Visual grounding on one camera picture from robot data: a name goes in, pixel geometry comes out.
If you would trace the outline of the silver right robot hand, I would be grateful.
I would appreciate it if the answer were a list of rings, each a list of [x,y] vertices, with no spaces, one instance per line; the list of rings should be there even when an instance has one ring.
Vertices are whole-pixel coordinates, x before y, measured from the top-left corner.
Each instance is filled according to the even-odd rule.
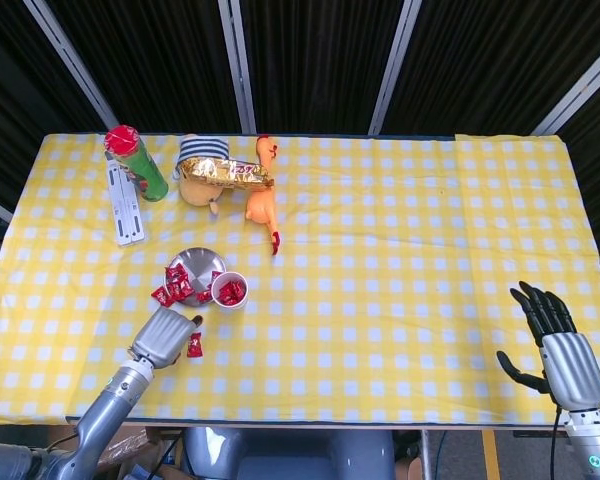
[[[543,373],[536,376],[522,372],[499,350],[496,357],[503,371],[514,382],[548,394],[555,405],[568,412],[599,409],[600,367],[566,304],[554,293],[524,281],[510,293],[526,317],[539,349]]]

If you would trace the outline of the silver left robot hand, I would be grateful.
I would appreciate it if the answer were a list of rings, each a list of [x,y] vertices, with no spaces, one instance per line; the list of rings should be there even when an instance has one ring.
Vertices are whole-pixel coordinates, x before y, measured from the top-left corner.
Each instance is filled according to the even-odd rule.
[[[174,364],[190,336],[202,325],[203,317],[192,319],[160,306],[141,328],[128,349],[135,361],[146,360],[154,369]]]

